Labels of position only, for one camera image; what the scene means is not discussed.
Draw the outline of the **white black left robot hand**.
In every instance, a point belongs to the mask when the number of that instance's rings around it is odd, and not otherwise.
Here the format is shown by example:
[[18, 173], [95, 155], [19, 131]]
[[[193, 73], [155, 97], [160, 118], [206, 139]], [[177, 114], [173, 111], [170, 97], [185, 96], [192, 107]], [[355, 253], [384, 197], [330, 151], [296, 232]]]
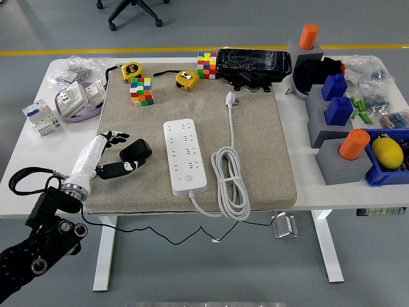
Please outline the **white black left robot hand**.
[[97, 135], [80, 153], [72, 174], [63, 182], [62, 190], [84, 200], [91, 192], [90, 182], [96, 176], [106, 180], [125, 176], [142, 166], [152, 155], [152, 149], [143, 139], [137, 139], [120, 152], [120, 161], [99, 165], [106, 148], [124, 143], [129, 137], [124, 132], [110, 130]]

